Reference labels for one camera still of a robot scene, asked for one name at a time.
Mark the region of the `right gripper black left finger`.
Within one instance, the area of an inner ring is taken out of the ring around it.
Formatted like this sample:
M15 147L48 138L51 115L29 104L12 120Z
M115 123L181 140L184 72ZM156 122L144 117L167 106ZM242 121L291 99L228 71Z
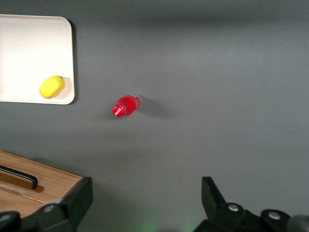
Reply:
M83 177L61 200L43 204L21 218L19 211L0 213L2 232L76 232L93 202L91 177Z

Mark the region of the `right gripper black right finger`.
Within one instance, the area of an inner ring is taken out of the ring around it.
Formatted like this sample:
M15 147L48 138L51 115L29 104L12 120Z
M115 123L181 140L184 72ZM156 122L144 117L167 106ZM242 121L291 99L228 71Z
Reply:
M211 177L201 182L201 202L207 219L196 232L286 232L290 216L283 211L265 209L259 216L236 203L227 203Z

